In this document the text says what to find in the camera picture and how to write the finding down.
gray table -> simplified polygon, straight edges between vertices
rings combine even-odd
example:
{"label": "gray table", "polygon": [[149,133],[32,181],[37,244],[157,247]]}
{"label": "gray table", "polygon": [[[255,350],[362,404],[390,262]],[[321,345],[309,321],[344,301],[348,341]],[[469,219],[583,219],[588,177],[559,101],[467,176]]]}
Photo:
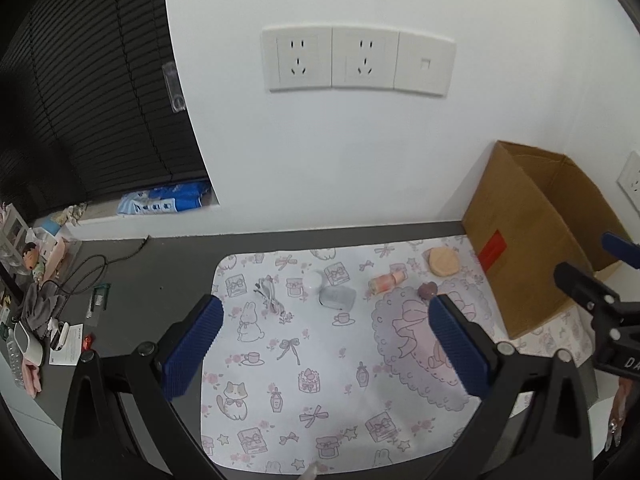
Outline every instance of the gray table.
{"label": "gray table", "polygon": [[[109,267],[103,282],[111,283],[107,310],[97,327],[85,325],[85,334],[96,336],[93,348],[104,357],[128,354],[142,341],[157,341],[172,323],[181,320],[203,294],[209,294],[219,261],[228,254],[302,250],[309,248],[355,246],[437,238],[464,234],[458,222],[411,224],[370,228],[350,228],[268,234],[223,235],[212,237],[156,238],[130,260]],[[85,242],[76,256],[76,265],[91,254],[107,258],[124,256],[135,250],[140,240]],[[89,292],[70,298],[61,319],[82,323]],[[49,366],[41,370],[43,391],[36,401],[60,427],[74,367]],[[174,408],[196,441],[200,441],[200,378],[192,381],[187,393],[174,400]],[[124,396],[134,432],[146,459],[164,469],[159,453],[146,432],[142,418],[130,396]],[[511,425],[516,433],[520,419]],[[505,450],[513,438],[507,438]],[[363,472],[350,473],[351,480],[387,478],[389,473],[424,478],[441,460],[445,451],[409,462]],[[258,473],[222,468],[231,480],[257,479]],[[340,479],[346,474],[336,474]]]}

metal screw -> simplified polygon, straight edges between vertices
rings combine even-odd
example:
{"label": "metal screw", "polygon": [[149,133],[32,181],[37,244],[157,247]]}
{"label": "metal screw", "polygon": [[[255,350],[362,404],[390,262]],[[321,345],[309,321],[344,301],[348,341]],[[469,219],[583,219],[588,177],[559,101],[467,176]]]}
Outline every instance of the metal screw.
{"label": "metal screw", "polygon": [[496,348],[502,355],[513,355],[516,351],[513,345],[511,343],[507,343],[506,341],[500,341]]}
{"label": "metal screw", "polygon": [[571,354],[564,348],[558,350],[558,359],[560,359],[564,363],[570,363],[572,360]]}
{"label": "metal screw", "polygon": [[80,354],[80,360],[83,363],[88,363],[93,358],[94,358],[94,351],[93,350],[85,350],[84,352],[82,352]]}
{"label": "metal screw", "polygon": [[144,343],[140,343],[137,348],[138,353],[142,355],[142,357],[152,354],[155,349],[156,349],[156,345],[154,345],[151,341],[145,341]]}

brown cardboard box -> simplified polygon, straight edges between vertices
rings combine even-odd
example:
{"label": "brown cardboard box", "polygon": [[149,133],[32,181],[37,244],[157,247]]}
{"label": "brown cardboard box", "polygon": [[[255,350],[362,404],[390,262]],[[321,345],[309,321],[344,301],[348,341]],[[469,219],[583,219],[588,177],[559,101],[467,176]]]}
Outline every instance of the brown cardboard box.
{"label": "brown cardboard box", "polygon": [[503,141],[496,142],[462,223],[511,339],[572,304],[554,285],[558,263],[605,279],[616,259],[600,237],[611,231],[628,238],[569,157]]}

black cable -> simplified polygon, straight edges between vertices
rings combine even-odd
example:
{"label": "black cable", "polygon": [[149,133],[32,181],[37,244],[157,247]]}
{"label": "black cable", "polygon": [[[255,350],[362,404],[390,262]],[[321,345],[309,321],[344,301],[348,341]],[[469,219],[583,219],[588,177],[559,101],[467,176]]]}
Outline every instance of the black cable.
{"label": "black cable", "polygon": [[[82,262],[80,262],[78,264],[78,266],[71,272],[71,274],[69,274],[66,277],[64,282],[57,283],[54,280],[47,280],[46,282],[44,282],[41,285],[41,288],[45,285],[45,283],[51,282],[54,285],[56,285],[56,287],[57,287],[56,292],[62,292],[62,294],[66,295],[65,301],[62,304],[62,306],[60,307],[60,310],[58,311],[57,316],[60,316],[60,314],[62,313],[64,307],[66,306],[66,302],[69,301],[69,298],[71,298],[72,296],[74,296],[76,294],[82,294],[83,292],[88,291],[90,288],[92,288],[92,286],[94,286],[97,282],[99,282],[100,279],[106,274],[107,268],[109,267],[109,265],[115,264],[117,262],[123,262],[124,260],[129,260],[130,258],[133,258],[136,254],[138,254],[142,250],[142,248],[146,245],[146,243],[148,241],[149,241],[149,237],[146,237],[144,240],[142,240],[142,243],[138,246],[138,248],[135,251],[133,251],[131,254],[127,254],[126,256],[121,256],[119,258],[114,258],[113,260],[108,260],[107,257],[104,254],[92,254],[91,256],[86,257]],[[76,272],[78,272],[78,270],[80,270],[82,268],[82,266],[84,266],[84,264],[87,263],[92,258],[102,258],[103,262],[100,265],[98,265],[97,267],[94,267],[93,269],[91,269],[88,272],[86,272],[84,274],[84,276],[82,278],[80,278],[78,280],[78,282],[71,288],[70,291],[65,290],[64,286],[68,283],[68,281],[71,279],[71,277]],[[78,288],[78,286],[82,282],[84,282],[85,279],[87,279],[89,276],[91,276],[96,270],[99,270],[100,272],[91,281],[91,283],[89,283],[89,285],[87,285],[85,288],[81,288],[80,290],[76,290],[76,288]]]}

table mat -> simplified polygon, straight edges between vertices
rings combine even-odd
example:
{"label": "table mat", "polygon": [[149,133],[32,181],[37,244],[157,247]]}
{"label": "table mat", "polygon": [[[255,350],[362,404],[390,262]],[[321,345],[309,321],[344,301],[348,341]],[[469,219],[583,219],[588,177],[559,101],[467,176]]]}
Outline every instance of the table mat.
{"label": "table mat", "polygon": [[[440,278],[422,254],[448,246],[461,270]],[[371,278],[405,270],[408,279],[372,296]],[[302,287],[306,272],[356,290],[348,318]],[[254,292],[271,280],[284,313]],[[445,449],[479,404],[468,396],[428,326],[417,296],[435,282],[496,341],[506,332],[465,236],[305,251],[232,254],[216,269],[212,294],[225,322],[203,364],[201,437],[213,462],[256,472],[323,473],[404,462]],[[522,353],[567,348],[577,365],[591,354],[575,308],[513,344]],[[513,413],[524,409],[521,394]]]}

